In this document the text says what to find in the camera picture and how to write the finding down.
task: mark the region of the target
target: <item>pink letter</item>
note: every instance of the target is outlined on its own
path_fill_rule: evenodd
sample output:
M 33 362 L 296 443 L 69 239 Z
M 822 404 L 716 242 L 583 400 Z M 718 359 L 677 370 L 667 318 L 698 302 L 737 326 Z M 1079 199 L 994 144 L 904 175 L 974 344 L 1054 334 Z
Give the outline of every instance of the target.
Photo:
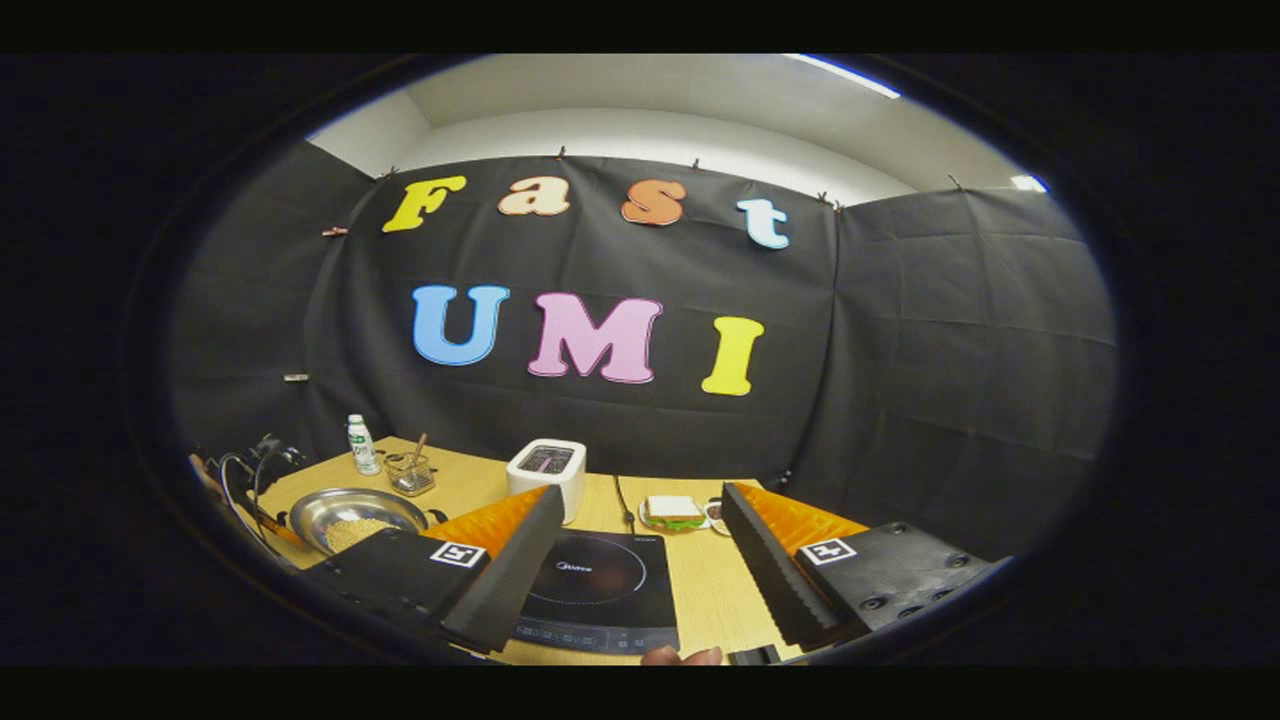
M 577 374 L 590 375 L 613 348 L 609 363 L 600 369 L 600 377 L 614 383 L 646 383 L 653 379 L 649 369 L 649 332 L 653 320 L 662 314 L 662 305 L 653 300 L 631 297 L 617 307 L 600 327 L 591 323 L 582 299 L 568 292 L 547 292 L 538 296 L 543 309 L 543 345 L 538 357 L 529 364 L 535 375 L 558 378 L 568 372 L 561 359 L 561 345 L 568 347 Z

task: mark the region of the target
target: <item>bread slice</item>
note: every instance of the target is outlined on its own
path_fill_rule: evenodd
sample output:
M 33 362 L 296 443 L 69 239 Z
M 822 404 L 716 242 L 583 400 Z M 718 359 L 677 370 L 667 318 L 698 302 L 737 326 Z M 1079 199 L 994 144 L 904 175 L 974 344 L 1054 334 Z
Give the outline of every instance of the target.
M 669 523 L 703 520 L 703 510 L 687 495 L 650 495 L 646 502 L 645 510 L 652 520 Z

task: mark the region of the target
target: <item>induction cooktop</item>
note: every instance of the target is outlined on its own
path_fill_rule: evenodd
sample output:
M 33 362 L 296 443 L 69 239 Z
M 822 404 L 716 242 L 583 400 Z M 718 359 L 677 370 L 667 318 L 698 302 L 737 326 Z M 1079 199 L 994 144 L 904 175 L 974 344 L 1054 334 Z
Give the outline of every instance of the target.
M 515 639 L 611 655 L 680 650 L 664 538 L 561 533 L 529 591 Z

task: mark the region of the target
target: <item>black cloth wall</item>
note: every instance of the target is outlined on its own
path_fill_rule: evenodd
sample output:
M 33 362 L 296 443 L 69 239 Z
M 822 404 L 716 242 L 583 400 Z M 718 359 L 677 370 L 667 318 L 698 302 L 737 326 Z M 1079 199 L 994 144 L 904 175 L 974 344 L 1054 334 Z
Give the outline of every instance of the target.
M 415 182 L 451 176 L 421 225 L 384 232 Z M 570 208 L 507 215 L 522 178 L 570 183 Z M 644 179 L 687 195 L 668 225 L 620 209 Z M 787 214 L 771 250 L 740 200 Z M 349 222 L 346 236 L 320 231 Z M 509 288 L 492 352 L 466 365 L 413 345 L 415 288 L 445 284 L 444 334 L 471 336 L 479 284 Z M 663 311 L 652 382 L 527 370 L 571 292 L 599 324 L 623 299 Z M 762 323 L 745 396 L 703 392 L 717 316 Z M 375 437 L 508 459 L 538 437 L 584 442 L 589 470 L 771 479 L 865 524 L 908 520 L 988 557 L 1025 547 L 1088 477 L 1116 375 L 1115 328 L 1088 246 L 1053 201 L 947 191 L 844 208 L 662 163 L 508 158 L 374 183 L 305 145 L 246 188 L 205 238 L 175 305 L 174 401 L 205 447 L 265 432 L 312 459 Z M 306 383 L 284 383 L 307 373 Z

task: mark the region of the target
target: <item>sandwich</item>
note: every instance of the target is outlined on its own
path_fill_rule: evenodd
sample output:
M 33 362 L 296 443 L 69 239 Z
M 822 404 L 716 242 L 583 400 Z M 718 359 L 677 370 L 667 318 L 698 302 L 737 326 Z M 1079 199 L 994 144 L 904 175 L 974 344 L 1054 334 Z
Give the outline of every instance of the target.
M 645 520 L 654 528 L 691 530 L 703 527 L 707 516 L 686 495 L 650 495 L 645 500 Z

